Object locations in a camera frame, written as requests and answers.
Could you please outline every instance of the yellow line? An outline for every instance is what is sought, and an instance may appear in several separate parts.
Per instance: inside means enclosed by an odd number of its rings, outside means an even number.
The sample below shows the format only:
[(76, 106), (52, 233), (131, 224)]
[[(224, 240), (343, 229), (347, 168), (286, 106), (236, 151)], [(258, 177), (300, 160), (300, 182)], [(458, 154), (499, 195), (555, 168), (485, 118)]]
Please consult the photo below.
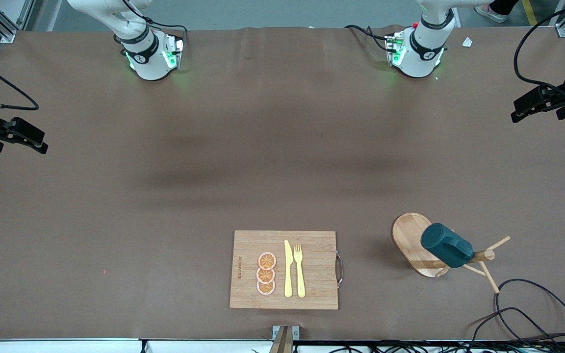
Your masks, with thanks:
[(527, 19), (529, 20), (529, 24), (531, 26), (535, 26), (538, 24), (536, 20), (536, 14), (533, 13), (533, 7), (531, 6), (531, 2), (529, 0), (522, 0), (522, 6), (524, 6), (524, 12), (527, 13)]

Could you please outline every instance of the person's leg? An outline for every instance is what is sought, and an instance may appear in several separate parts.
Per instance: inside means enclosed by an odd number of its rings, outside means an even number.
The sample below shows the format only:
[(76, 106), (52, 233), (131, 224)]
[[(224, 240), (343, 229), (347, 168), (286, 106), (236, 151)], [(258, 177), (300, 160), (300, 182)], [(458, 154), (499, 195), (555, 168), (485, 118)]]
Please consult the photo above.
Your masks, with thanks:
[(493, 3), (489, 4), (489, 9), (497, 14), (507, 16), (512, 11), (514, 6), (518, 3), (518, 1), (519, 0), (496, 0)]

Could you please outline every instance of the knife blade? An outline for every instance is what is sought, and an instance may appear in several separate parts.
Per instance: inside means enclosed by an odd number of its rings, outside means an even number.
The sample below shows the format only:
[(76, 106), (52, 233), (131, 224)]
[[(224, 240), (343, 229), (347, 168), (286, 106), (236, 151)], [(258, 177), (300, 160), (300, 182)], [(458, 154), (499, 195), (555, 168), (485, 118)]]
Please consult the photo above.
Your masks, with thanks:
[(291, 245), (289, 240), (284, 241), (284, 295), (291, 298), (293, 292), (291, 290), (291, 264), (293, 263), (293, 252), (291, 252)]

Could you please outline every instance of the sneaker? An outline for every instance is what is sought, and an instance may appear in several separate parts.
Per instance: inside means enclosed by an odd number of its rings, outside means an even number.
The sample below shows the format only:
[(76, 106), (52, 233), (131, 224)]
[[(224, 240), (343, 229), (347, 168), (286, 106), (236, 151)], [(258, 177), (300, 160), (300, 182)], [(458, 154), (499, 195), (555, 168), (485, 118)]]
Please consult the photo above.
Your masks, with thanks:
[(477, 13), (481, 16), (487, 17), (496, 23), (503, 23), (509, 17), (506, 14), (495, 13), (492, 9), (489, 8), (489, 5), (475, 7), (475, 11), (477, 11)]

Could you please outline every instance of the table surface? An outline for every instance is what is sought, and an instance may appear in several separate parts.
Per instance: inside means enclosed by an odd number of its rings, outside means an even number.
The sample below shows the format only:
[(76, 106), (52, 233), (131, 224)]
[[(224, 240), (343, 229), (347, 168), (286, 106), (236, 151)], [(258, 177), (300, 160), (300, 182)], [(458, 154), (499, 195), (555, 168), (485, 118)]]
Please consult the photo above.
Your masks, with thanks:
[[(18, 33), (0, 74), (41, 109), (0, 117), (40, 127), (50, 149), (0, 154), (0, 338), (260, 338), (279, 324), (304, 339), (471, 338), (493, 309), (487, 280), (418, 275), (390, 236), (405, 212), (476, 249), (511, 235), (496, 281), (565, 301), (565, 121), (509, 117), (532, 88), (512, 72), (526, 30), (456, 29), (422, 79), (347, 29), (195, 31), (181, 72), (157, 82), (110, 33)], [(560, 83), (565, 39), (539, 29), (520, 62)], [(0, 102), (25, 103), (3, 83)], [(336, 231), (339, 310), (230, 309), (237, 229)], [(565, 331), (546, 295), (502, 295)], [(479, 338), (511, 337), (492, 321)]]

